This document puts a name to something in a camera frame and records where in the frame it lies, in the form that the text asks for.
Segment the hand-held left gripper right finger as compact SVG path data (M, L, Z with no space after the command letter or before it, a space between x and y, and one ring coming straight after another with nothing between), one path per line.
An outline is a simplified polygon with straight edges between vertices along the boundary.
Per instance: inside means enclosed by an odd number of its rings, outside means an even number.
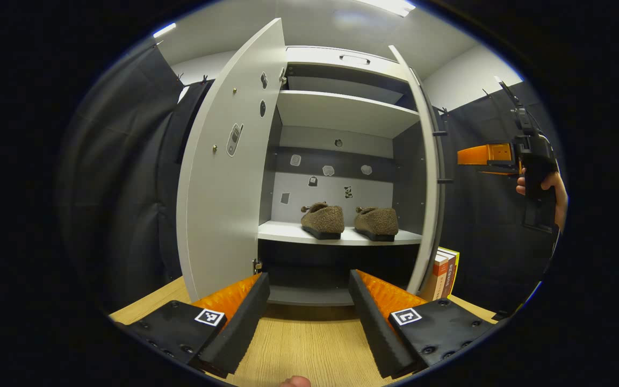
M494 324L457 302L427 302L361 270L351 270L348 289L383 377L398 379L436 367L495 331Z

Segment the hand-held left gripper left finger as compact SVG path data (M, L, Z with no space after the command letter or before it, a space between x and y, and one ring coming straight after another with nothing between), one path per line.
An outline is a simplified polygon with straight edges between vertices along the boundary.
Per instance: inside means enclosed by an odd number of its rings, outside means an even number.
M124 329L177 362L225 379L246 355L269 295L269 275L255 274L192 304L169 301Z

